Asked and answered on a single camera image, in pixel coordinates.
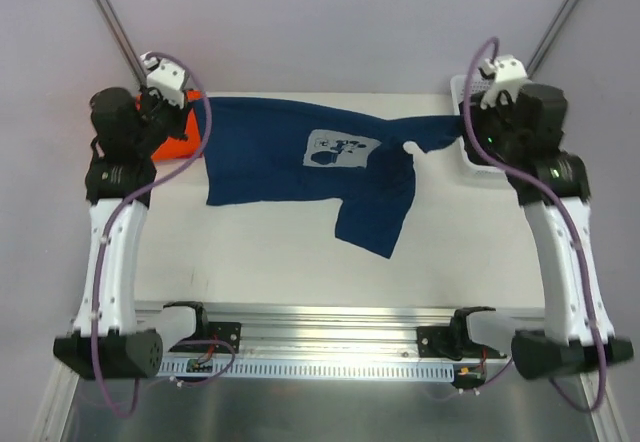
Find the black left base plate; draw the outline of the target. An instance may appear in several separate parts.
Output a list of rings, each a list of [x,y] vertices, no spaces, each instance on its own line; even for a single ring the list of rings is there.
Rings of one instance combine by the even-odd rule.
[[[209,321],[205,328],[183,339],[170,349],[170,352],[184,352],[205,355],[230,354],[230,349],[222,344],[208,344],[210,340],[223,341],[238,352],[241,341],[242,324],[240,322]]]

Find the blue t shirt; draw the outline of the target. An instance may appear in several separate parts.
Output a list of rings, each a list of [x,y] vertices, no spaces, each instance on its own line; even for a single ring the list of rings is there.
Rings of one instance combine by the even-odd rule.
[[[408,142],[453,144],[453,115],[385,120],[316,104],[211,97],[203,152],[210,206],[339,199],[337,239],[390,258],[416,193]]]

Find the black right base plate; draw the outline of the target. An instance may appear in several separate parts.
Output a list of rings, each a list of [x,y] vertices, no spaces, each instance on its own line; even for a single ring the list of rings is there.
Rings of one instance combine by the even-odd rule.
[[[420,358],[444,358],[462,361],[466,358],[505,359],[506,356],[485,345],[473,342],[458,329],[444,325],[419,326],[416,343]]]

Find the aluminium mounting rail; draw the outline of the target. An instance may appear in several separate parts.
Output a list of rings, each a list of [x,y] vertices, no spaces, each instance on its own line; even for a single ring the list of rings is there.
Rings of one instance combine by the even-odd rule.
[[[473,342],[493,348],[505,356],[510,354],[514,342],[541,359],[550,358],[555,351],[562,352],[566,359],[573,359],[580,350],[590,347],[576,337],[570,337],[567,343],[550,339],[544,331],[526,329],[519,320],[489,307],[458,309],[447,323],[433,321],[429,324],[411,323],[407,315],[399,313],[375,314],[369,310],[358,314],[345,311],[323,314],[312,307],[276,312],[249,312],[240,307],[213,312],[205,305],[203,307],[208,322],[242,324],[238,352],[223,341],[208,341],[212,345],[226,345],[230,349],[229,355],[233,356],[262,344],[278,355],[291,351],[319,354],[392,352],[419,357],[416,328],[432,325],[458,329]]]

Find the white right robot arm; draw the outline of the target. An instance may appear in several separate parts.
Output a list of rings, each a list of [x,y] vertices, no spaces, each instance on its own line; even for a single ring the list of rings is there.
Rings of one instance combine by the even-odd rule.
[[[526,83],[514,93],[465,91],[459,104],[467,152],[504,172],[531,230],[543,283],[544,326],[509,327],[479,312],[449,329],[467,357],[482,344],[505,349],[526,380],[555,379],[629,362],[632,342],[616,335],[604,307],[590,243],[591,191],[583,160],[561,149],[564,92]]]

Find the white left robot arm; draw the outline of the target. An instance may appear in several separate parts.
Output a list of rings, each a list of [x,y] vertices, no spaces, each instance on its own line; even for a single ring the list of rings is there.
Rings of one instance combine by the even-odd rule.
[[[53,355],[80,378],[145,379],[155,376],[164,353],[180,343],[203,348],[210,327],[200,302],[170,302],[150,321],[136,319],[134,282],[142,229],[156,185],[154,153],[170,138],[185,141],[191,104],[182,106],[157,89],[137,96],[110,87],[92,96],[95,130],[85,176],[91,240],[84,293],[70,331],[54,340]]]

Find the white plastic basket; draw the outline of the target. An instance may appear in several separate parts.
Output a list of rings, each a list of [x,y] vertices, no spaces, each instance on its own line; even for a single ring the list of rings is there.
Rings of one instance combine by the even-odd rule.
[[[453,113],[461,115],[462,109],[460,105],[464,98],[466,76],[464,74],[454,75],[450,80],[450,90],[452,98]],[[474,75],[471,82],[471,94],[486,91],[491,85],[490,80],[483,79],[480,75]],[[487,165],[479,165],[472,162],[465,149],[464,139],[458,140],[460,151],[458,165],[462,176],[469,181],[471,185],[497,188],[507,183],[506,176],[503,171]]]

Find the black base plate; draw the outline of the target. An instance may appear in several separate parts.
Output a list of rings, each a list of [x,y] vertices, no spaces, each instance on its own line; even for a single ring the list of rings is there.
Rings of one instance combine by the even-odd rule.
[[[444,325],[419,326],[416,343],[420,358],[444,358],[462,361],[466,358],[505,359],[506,356],[485,345],[473,342],[458,329]]]
[[[170,352],[184,352],[205,355],[230,354],[230,349],[222,344],[208,344],[210,340],[223,341],[238,352],[241,341],[242,324],[240,322],[209,321],[205,328],[183,339],[170,349]]]

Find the folded orange t shirt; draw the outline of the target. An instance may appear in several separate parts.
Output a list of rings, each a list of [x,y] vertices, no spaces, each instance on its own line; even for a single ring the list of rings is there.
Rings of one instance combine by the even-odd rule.
[[[142,119],[143,147],[154,162],[191,157],[201,144],[194,103],[203,93],[188,90],[183,108],[161,99],[157,89],[142,88],[136,108]]]

